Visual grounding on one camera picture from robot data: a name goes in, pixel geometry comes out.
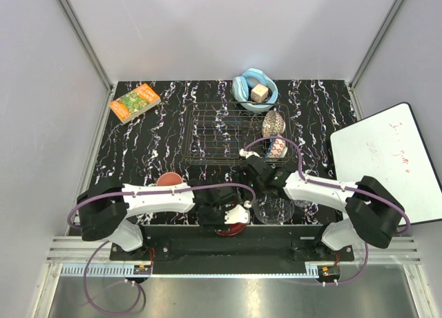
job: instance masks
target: gray floor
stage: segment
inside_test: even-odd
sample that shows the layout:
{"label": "gray floor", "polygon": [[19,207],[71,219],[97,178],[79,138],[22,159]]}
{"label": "gray floor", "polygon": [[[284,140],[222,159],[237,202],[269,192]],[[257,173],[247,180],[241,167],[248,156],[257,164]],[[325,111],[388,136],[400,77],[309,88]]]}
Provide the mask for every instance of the gray floor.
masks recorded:
{"label": "gray floor", "polygon": [[[344,266],[344,277],[355,273]],[[99,293],[114,278],[91,278],[89,293]],[[400,267],[369,266],[354,283],[322,288],[268,279],[150,279],[143,283],[146,306],[127,317],[418,317]],[[129,307],[136,290],[119,285],[95,300],[108,310]],[[64,277],[59,282],[51,318],[109,317],[85,302],[82,281]]]}

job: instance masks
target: patterned cup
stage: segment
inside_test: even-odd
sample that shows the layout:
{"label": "patterned cup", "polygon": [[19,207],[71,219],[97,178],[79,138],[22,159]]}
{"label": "patterned cup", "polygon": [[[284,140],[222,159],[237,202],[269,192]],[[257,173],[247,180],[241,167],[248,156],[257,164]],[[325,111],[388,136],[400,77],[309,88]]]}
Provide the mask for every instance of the patterned cup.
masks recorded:
{"label": "patterned cup", "polygon": [[267,149],[265,156],[267,158],[284,158],[287,154],[287,147],[284,140],[271,140],[270,147]]}
{"label": "patterned cup", "polygon": [[276,111],[268,111],[262,122],[262,136],[276,136],[285,130],[285,122],[282,116]]}

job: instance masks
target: dish rack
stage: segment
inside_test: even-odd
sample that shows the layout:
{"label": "dish rack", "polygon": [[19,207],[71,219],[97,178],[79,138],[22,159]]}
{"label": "dish rack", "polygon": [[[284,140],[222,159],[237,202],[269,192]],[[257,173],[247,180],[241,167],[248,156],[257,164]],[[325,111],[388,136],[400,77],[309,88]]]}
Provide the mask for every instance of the dish rack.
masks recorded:
{"label": "dish rack", "polygon": [[[182,155],[191,165],[240,165],[244,160],[240,150],[262,137],[262,122],[267,112],[254,113],[243,109],[241,102],[196,102],[186,110],[185,137]],[[289,109],[285,104],[274,104],[285,121],[283,137],[291,138]],[[284,158],[265,156],[270,141],[256,143],[255,151],[265,162],[280,166],[292,159],[294,150],[288,146]]]}

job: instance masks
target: marble pattern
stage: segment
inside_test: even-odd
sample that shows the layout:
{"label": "marble pattern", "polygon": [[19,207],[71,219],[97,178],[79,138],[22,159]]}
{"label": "marble pattern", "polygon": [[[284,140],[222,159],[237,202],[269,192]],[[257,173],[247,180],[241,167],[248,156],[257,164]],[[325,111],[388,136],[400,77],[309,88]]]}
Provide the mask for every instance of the marble pattern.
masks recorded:
{"label": "marble pattern", "polygon": [[[356,121],[344,81],[279,80],[279,102],[289,108],[292,140],[302,147],[303,170],[333,178],[330,135]],[[232,181],[231,167],[190,166],[181,154],[185,117],[194,102],[234,101],[231,81],[119,82],[115,98],[148,83],[161,96],[154,109],[122,124],[110,112],[97,155],[91,184],[115,176],[123,183],[154,185],[161,174],[175,171],[184,180],[198,178],[213,183]],[[296,201],[295,214],[288,223],[329,223],[336,213],[328,207]],[[194,214],[157,213],[138,217],[143,224],[198,223]],[[260,223],[253,217],[254,223]]]}

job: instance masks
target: orange book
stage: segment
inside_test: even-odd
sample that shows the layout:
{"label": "orange book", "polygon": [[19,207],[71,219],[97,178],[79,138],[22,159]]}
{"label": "orange book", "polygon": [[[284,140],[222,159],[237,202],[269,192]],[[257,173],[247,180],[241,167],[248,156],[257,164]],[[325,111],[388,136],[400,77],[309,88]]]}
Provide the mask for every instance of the orange book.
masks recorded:
{"label": "orange book", "polygon": [[110,109],[126,124],[161,102],[159,95],[146,83],[109,103]]}

